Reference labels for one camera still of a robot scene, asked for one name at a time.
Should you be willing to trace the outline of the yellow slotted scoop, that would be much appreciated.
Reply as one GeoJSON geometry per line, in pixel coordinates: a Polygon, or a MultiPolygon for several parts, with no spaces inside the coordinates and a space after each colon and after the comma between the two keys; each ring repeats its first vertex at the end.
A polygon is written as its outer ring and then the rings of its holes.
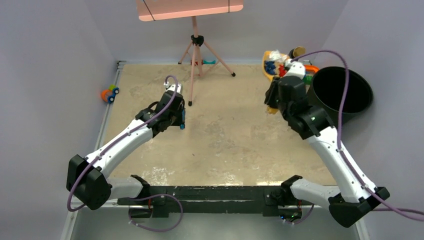
{"type": "Polygon", "coordinates": [[[265,51],[262,57],[262,72],[270,82],[270,87],[265,92],[264,103],[267,106],[269,114],[278,112],[278,101],[275,100],[275,87],[273,86],[274,78],[279,78],[285,74],[284,61],[289,55],[280,53],[278,50],[265,51]]]}

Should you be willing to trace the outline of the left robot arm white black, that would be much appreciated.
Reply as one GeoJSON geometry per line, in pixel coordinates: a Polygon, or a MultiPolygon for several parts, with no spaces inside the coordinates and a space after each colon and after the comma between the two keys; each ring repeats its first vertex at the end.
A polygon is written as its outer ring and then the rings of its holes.
{"type": "Polygon", "coordinates": [[[184,97],[176,90],[167,90],[155,108],[141,110],[130,124],[104,146],[82,157],[73,156],[68,163],[66,189],[67,209],[73,208],[76,197],[90,210],[99,209],[108,200],[130,198],[138,205],[149,199],[147,183],[138,176],[111,178],[114,169],[133,151],[149,142],[170,126],[180,126],[185,108],[184,97]]]}

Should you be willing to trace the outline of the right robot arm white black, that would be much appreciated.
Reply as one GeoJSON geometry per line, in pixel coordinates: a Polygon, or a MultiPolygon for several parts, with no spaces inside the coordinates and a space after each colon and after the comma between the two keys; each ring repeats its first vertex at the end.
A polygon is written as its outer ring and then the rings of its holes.
{"type": "Polygon", "coordinates": [[[376,186],[359,168],[343,144],[327,112],[310,105],[304,82],[297,76],[274,77],[264,103],[276,107],[289,127],[306,140],[319,155],[336,181],[335,186],[313,183],[294,175],[270,196],[281,203],[308,201],[328,210],[341,226],[349,228],[390,197],[383,186],[376,186]]]}

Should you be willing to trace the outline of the blue hand brush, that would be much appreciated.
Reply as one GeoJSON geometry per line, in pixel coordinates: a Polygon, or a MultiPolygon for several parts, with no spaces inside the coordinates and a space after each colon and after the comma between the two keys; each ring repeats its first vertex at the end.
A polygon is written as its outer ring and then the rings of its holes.
{"type": "Polygon", "coordinates": [[[180,122],[180,129],[181,130],[184,130],[185,127],[186,127],[186,125],[185,125],[185,119],[186,119],[186,109],[184,108],[182,110],[182,113],[181,113],[181,122],[180,122]]]}

